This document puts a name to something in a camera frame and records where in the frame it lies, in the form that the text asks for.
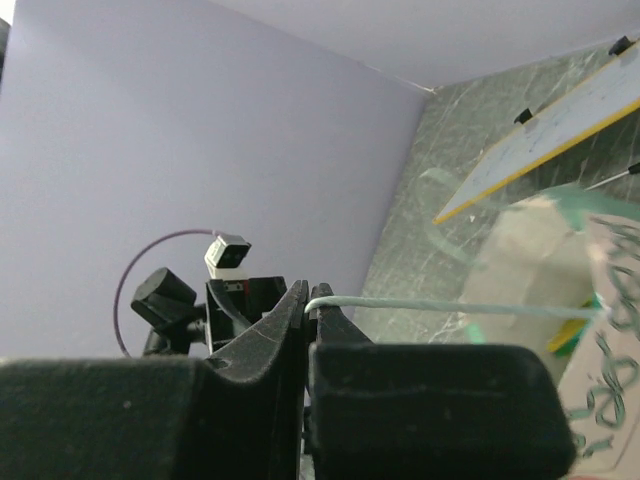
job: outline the gray marble surface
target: gray marble surface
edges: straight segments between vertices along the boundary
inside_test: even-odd
[[[398,185],[393,207],[373,258],[366,296],[456,300],[469,267],[435,248],[429,228],[475,254],[495,220],[495,213],[469,208],[434,227],[432,219],[453,193],[419,178],[432,167],[463,179],[483,150],[507,135],[526,107],[539,111],[604,65],[605,49],[547,60],[472,82],[438,89],[427,104],[411,156]],[[512,202],[541,189],[578,181],[585,186],[624,171],[638,161],[635,112],[531,173],[492,198]],[[640,201],[640,183],[627,177],[604,188],[608,194]],[[464,341],[457,315],[409,310],[358,309],[355,323],[379,342]]]

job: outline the purple cable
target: purple cable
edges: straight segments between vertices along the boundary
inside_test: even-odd
[[[118,346],[120,346],[120,350],[125,357],[131,357],[131,354],[129,354],[129,351],[127,350],[127,347],[122,340],[122,334],[120,333],[120,322],[118,320],[118,307],[120,306],[120,295],[122,294],[122,287],[124,287],[124,282],[127,280],[131,269],[133,269],[135,264],[138,263],[138,260],[140,260],[149,250],[166,240],[181,237],[183,235],[213,235],[215,237],[217,236],[217,232],[215,230],[207,230],[204,228],[193,228],[191,230],[179,230],[177,232],[169,233],[164,237],[160,237],[159,239],[151,242],[149,245],[140,250],[140,252],[135,257],[133,257],[133,260],[129,262],[129,265],[127,265],[127,268],[125,268],[124,273],[120,277],[118,288],[116,289],[116,296],[113,300],[113,331],[116,334]]]

